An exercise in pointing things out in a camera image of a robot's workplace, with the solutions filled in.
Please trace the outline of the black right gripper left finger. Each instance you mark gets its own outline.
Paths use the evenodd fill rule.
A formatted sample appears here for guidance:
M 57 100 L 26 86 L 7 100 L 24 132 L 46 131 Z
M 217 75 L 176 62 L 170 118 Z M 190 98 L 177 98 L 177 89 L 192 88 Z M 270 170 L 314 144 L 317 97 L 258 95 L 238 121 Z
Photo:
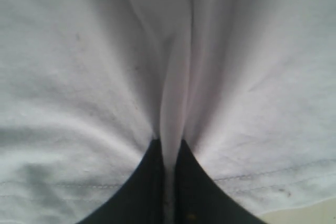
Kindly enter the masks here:
M 160 140 L 152 140 L 121 188 L 80 224 L 163 223 L 164 165 Z

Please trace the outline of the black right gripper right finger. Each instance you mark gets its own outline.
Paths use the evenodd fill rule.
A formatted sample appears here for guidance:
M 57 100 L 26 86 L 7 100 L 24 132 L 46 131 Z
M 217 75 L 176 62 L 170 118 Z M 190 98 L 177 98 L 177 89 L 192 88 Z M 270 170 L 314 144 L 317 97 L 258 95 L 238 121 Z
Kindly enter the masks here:
M 263 224 L 227 194 L 202 169 L 185 140 L 175 165 L 175 223 Z

